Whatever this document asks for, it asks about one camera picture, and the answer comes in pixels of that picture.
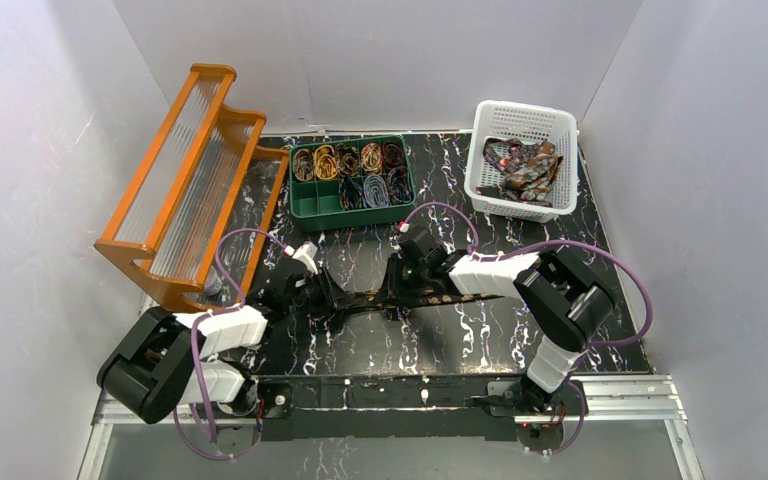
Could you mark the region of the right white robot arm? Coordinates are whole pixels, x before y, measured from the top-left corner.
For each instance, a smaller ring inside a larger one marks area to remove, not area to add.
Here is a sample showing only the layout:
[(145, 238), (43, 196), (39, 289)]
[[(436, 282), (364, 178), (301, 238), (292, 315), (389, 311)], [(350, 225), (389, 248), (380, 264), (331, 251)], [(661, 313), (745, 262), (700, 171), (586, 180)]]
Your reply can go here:
[(524, 413), (543, 413), (554, 403), (616, 306), (602, 279), (564, 246), (497, 257), (448, 251), (424, 227), (403, 234), (376, 296), (405, 308), (433, 299), (467, 303), (485, 297), (522, 300), (543, 334), (518, 388), (487, 398)]

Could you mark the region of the dark floral tie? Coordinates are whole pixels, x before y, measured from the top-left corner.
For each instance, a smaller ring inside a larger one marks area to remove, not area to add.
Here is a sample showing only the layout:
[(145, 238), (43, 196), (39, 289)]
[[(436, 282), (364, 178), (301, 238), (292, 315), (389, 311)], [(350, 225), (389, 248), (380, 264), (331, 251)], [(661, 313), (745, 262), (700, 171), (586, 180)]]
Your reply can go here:
[(398, 308), (415, 309), (438, 307), (478, 301), (500, 299), (492, 294), (448, 294), (431, 292), (408, 292), (406, 295), (390, 295), (379, 290), (366, 292), (348, 292), (334, 307), (341, 314), (355, 314)]

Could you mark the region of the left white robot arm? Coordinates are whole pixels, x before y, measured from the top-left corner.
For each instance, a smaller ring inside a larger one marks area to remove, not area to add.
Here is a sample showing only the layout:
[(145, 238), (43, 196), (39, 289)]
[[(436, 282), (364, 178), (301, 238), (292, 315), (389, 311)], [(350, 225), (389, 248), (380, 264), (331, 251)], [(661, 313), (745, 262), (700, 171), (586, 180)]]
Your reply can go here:
[(146, 310), (100, 367), (97, 385), (147, 424), (183, 405), (210, 411), (225, 404), (252, 414), (261, 402), (257, 380), (220, 353), (259, 346), (292, 313), (331, 316), (353, 301), (315, 261), (311, 243), (285, 253), (292, 268), (285, 281), (238, 304), (197, 313)]

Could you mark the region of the white plastic basket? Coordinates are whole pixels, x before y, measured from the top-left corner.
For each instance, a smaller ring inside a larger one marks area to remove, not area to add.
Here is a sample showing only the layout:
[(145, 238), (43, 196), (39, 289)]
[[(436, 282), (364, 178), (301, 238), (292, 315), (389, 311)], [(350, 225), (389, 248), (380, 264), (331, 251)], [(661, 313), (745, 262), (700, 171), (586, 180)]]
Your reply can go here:
[[(564, 162), (549, 195), (552, 207), (498, 197), (503, 176), (483, 158), (488, 138), (518, 138), (525, 144), (547, 140), (556, 146)], [(474, 210), (540, 223), (568, 215), (577, 207), (578, 167), (578, 129), (572, 114), (508, 101), (485, 100), (477, 106), (465, 176), (465, 190)]]

